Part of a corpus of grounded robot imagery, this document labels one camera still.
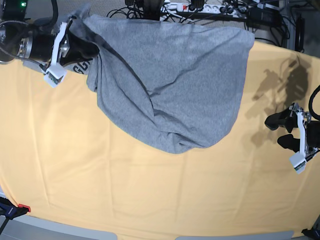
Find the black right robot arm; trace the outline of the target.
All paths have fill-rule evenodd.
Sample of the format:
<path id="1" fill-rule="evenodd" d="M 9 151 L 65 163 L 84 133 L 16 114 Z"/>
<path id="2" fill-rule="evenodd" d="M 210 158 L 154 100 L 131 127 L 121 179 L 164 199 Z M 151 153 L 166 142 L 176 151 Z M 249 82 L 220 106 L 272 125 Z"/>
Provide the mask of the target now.
<path id="1" fill-rule="evenodd" d="M 77 19 L 71 15 L 58 22 L 57 1 L 51 1 L 52 17 L 31 21 L 26 18 L 28 1 L 0 2 L 0 62 L 9 64 L 17 59 L 49 67 L 59 63 L 63 67 L 89 61 L 99 53 L 98 47 L 82 40 L 70 30 Z"/>

